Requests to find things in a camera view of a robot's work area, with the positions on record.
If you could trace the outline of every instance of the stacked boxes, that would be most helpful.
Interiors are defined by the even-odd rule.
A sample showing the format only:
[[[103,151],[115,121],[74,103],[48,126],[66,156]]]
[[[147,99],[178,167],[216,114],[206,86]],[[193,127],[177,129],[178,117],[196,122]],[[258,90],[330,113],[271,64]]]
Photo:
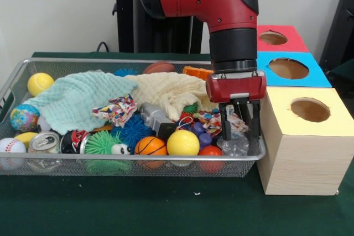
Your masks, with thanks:
[[[260,25],[258,50],[268,85],[267,154],[257,162],[264,192],[335,195],[354,155],[354,120],[294,27]]]

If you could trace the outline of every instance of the green fuzzy toy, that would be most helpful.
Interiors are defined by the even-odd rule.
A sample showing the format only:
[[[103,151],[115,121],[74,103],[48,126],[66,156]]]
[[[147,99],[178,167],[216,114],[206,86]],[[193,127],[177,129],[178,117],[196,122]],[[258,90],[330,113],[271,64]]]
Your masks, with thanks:
[[[100,131],[91,136],[85,146],[85,154],[112,154],[112,147],[115,144],[121,144],[119,134],[111,136],[108,131]]]
[[[194,113],[198,112],[198,103],[194,103],[192,105],[188,105],[188,106],[184,107],[183,112],[189,113],[189,114],[194,114]]]
[[[130,172],[133,163],[130,160],[87,160],[87,171],[99,176],[119,176]]]

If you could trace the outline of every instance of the orange basketball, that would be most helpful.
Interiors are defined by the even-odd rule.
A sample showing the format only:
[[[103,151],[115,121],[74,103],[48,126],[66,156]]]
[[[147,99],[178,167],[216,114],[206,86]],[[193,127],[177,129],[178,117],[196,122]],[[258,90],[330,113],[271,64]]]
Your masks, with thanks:
[[[166,144],[157,137],[146,137],[140,140],[135,147],[135,155],[155,155],[155,156],[166,156],[167,147]],[[147,169],[157,169],[161,167],[165,161],[163,160],[140,160],[138,164]]]

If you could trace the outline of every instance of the light blue towel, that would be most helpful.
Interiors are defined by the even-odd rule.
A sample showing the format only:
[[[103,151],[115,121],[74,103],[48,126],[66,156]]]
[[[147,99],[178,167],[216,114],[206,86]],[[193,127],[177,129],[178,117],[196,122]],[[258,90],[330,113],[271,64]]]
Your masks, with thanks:
[[[105,119],[91,114],[108,100],[125,96],[138,84],[111,73],[85,72],[59,78],[46,91],[24,103],[39,110],[51,128],[64,135],[72,130],[92,131],[104,126]]]

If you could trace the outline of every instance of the metal mesh basket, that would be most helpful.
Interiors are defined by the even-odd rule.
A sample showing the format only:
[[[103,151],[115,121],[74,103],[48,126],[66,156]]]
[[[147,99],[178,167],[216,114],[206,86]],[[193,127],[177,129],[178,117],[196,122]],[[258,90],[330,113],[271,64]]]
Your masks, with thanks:
[[[27,81],[31,75],[45,72],[54,79],[68,74],[102,70],[115,72],[130,68],[142,73],[152,60],[106,59],[36,59],[17,65],[0,92],[0,139],[14,137],[10,112],[30,97]],[[210,62],[170,61],[175,71],[184,66],[211,69]],[[141,156],[0,153],[0,175],[65,175],[65,176],[188,176],[244,177],[256,160],[266,153],[263,138],[248,136],[247,156]]]

